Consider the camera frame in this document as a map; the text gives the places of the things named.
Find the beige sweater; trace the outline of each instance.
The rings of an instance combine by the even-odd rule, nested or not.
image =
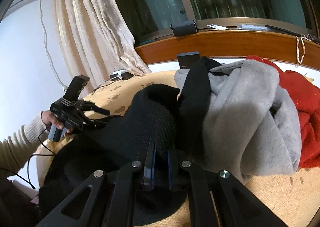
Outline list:
[[[9,169],[17,173],[36,151],[40,142],[47,139],[48,132],[39,115],[30,124],[23,125],[12,136],[0,142],[0,168]],[[8,171],[0,170],[0,175],[8,177],[12,175]]]

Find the person's hand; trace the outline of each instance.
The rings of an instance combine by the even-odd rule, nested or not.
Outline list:
[[[63,123],[59,121],[56,115],[49,110],[46,110],[41,114],[41,119],[46,126],[50,126],[51,124],[53,124],[58,129],[63,129]],[[71,132],[72,132],[72,129],[68,129],[68,131],[64,134],[64,136],[66,136],[67,134],[70,134]]]

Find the wooden panel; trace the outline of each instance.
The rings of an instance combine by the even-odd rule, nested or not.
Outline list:
[[[303,65],[320,70],[320,45],[304,40],[306,54]],[[178,53],[199,51],[208,57],[246,57],[257,55],[263,58],[297,63],[297,40],[273,32],[252,31],[207,31],[190,36],[163,39],[136,48],[146,64],[177,59]]]

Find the sweater cuff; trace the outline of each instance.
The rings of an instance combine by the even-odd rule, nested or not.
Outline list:
[[[48,131],[46,130],[46,125],[41,119],[41,115],[36,117],[31,123],[24,126],[24,134],[26,135],[27,140],[32,144],[39,142],[39,135],[41,135],[41,142],[47,139]]]

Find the person's arm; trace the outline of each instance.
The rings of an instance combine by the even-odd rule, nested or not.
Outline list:
[[[46,128],[52,123],[63,128],[63,124],[52,112],[42,112],[31,123],[23,125],[12,136],[0,141],[0,168],[17,173],[40,145],[38,137],[40,136],[41,142],[47,139]],[[0,169],[0,175],[8,177],[12,174]]]

